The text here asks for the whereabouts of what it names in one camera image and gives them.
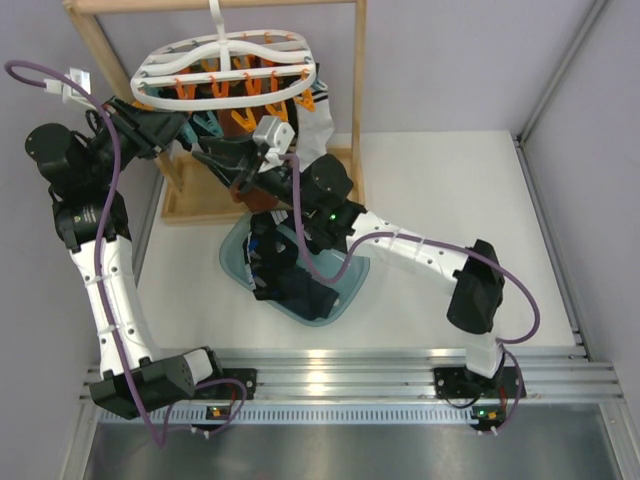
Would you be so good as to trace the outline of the teal clothes peg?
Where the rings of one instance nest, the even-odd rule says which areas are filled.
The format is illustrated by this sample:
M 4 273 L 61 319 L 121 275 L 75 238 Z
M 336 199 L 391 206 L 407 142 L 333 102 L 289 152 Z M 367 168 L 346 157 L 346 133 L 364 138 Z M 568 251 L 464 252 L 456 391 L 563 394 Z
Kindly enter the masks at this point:
M 182 147 L 191 151 L 194 146 L 200 145 L 202 137 L 222 138 L 222 127 L 213 111 L 194 112 L 183 125 L 178 141 Z

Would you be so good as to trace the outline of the white plastic clip hanger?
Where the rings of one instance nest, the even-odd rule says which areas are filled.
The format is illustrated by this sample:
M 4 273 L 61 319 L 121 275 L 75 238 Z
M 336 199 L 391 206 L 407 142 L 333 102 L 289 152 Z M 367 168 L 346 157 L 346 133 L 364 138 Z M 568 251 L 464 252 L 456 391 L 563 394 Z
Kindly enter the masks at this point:
M 217 1 L 209 3 L 212 35 L 152 53 L 130 80 L 134 98 L 166 111 L 233 110 L 307 100 L 317 65 L 304 36 L 286 30 L 228 31 Z

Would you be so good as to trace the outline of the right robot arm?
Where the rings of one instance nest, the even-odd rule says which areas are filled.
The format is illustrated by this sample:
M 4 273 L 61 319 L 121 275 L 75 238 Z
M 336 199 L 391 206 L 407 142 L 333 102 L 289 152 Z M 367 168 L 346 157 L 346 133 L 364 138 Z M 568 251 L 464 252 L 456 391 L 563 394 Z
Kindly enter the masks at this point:
M 494 247 L 483 240 L 463 248 L 428 240 L 393 225 L 349 200 L 353 182 L 326 153 L 304 166 L 294 154 L 268 167 L 264 140 L 206 137 L 195 159 L 233 190 L 257 190 L 283 203 L 254 211 L 243 244 L 248 277 L 260 300 L 287 305 L 318 320 L 337 297 L 333 284 L 354 256 L 380 259 L 440 283 L 450 296 L 446 318 L 469 340 L 466 382 L 473 396 L 490 396 L 503 384 L 504 355 L 494 334 L 505 274 Z

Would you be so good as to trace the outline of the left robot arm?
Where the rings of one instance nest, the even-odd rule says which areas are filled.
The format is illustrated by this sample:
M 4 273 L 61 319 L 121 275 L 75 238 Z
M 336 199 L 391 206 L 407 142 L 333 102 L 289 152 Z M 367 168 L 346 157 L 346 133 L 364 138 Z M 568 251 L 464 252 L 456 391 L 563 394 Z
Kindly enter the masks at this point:
M 25 150 L 48 182 L 55 230 L 76 266 L 96 326 L 99 381 L 93 402 L 125 419 L 153 412 L 197 392 L 214 397 L 226 374 L 207 346 L 164 356 L 155 345 L 138 295 L 133 245 L 119 174 L 135 158 L 168 149 L 188 117 L 134 107 L 111 98 L 85 112 L 93 135 L 43 124 Z

